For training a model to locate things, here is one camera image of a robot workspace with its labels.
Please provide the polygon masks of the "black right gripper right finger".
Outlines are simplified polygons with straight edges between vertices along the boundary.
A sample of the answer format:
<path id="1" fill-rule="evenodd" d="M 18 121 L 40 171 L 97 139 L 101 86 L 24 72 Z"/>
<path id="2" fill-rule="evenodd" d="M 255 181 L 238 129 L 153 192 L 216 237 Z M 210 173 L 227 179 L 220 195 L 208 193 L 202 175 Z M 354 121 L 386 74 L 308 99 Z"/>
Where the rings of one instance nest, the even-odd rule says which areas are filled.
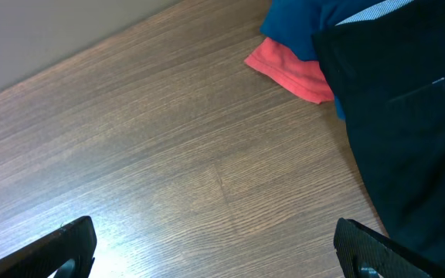
<path id="1" fill-rule="evenodd" d="M 340 218 L 334 248 L 345 278 L 445 278 L 445 269 L 356 222 Z"/>

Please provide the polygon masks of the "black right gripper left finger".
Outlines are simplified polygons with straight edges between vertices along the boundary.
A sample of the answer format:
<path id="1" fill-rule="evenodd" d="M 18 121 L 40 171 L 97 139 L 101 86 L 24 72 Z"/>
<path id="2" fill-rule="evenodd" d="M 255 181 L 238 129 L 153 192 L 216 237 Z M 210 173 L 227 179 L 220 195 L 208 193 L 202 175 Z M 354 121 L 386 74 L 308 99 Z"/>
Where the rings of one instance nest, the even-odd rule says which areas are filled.
<path id="1" fill-rule="evenodd" d="M 0 278 L 87 278 L 96 246 L 92 219 L 81 216 L 0 259 Z"/>

